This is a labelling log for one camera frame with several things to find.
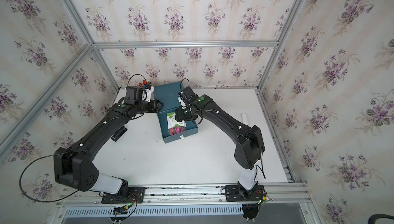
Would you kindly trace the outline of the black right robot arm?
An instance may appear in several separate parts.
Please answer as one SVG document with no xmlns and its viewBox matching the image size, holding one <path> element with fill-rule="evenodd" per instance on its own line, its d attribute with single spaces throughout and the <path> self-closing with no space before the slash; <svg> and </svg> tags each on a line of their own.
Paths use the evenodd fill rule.
<svg viewBox="0 0 394 224">
<path fill-rule="evenodd" d="M 255 179 L 258 161 L 262 161 L 265 151 L 264 140 L 260 128 L 249 126 L 230 116 L 209 96 L 179 93 L 181 107 L 175 111 L 177 121 L 195 121 L 198 117 L 208 120 L 223 131 L 236 145 L 234 158 L 244 169 L 238 185 L 245 191 L 252 191 L 257 186 Z"/>
</svg>

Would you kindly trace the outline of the teal drawer cabinet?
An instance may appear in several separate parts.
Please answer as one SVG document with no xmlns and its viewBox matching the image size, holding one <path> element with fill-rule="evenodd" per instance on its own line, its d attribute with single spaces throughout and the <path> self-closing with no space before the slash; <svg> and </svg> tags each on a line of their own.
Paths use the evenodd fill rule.
<svg viewBox="0 0 394 224">
<path fill-rule="evenodd" d="M 183 88 L 184 86 L 180 81 L 155 87 L 153 92 L 154 98 L 163 104 L 163 107 L 159 111 L 160 113 L 171 112 L 181 106 L 179 93 Z"/>
</svg>

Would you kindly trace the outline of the green white seed bag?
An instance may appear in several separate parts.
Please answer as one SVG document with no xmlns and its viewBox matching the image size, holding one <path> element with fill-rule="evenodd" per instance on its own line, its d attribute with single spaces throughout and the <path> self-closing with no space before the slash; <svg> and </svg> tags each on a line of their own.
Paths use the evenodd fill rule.
<svg viewBox="0 0 394 224">
<path fill-rule="evenodd" d="M 182 133 L 187 130 L 186 122 L 177 122 L 175 112 L 167 113 L 168 134 L 170 136 Z"/>
</svg>

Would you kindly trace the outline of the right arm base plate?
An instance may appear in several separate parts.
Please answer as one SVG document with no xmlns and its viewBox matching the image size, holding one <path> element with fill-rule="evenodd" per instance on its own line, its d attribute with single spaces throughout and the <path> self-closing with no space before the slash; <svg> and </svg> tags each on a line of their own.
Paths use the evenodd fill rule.
<svg viewBox="0 0 394 224">
<path fill-rule="evenodd" d="M 241 185 L 226 185 L 221 194 L 227 202 L 264 202 L 268 200 L 267 192 L 263 185 L 256 184 L 251 190 L 246 190 Z"/>
</svg>

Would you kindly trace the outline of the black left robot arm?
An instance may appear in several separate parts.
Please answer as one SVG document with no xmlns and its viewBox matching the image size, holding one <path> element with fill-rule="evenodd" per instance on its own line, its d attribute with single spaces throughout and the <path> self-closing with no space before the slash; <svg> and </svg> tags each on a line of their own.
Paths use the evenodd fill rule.
<svg viewBox="0 0 394 224">
<path fill-rule="evenodd" d="M 159 100 L 117 102 L 113 104 L 104 118 L 68 148 L 57 149 L 53 156 L 54 179 L 58 184 L 79 191 L 103 192 L 125 196 L 128 182 L 121 178 L 101 173 L 93 160 L 104 144 L 137 114 L 157 113 L 164 104 Z"/>
</svg>

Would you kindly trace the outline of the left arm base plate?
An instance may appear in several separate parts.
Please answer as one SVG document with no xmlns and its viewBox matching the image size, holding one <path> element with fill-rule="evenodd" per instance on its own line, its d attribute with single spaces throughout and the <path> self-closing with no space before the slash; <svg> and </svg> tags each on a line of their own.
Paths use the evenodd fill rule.
<svg viewBox="0 0 394 224">
<path fill-rule="evenodd" d="M 101 204 L 116 204 L 116 203 L 133 203 L 138 204 L 143 202 L 146 188 L 145 187 L 128 187 L 128 189 L 121 189 L 120 193 L 109 194 L 105 193 L 102 197 Z"/>
</svg>

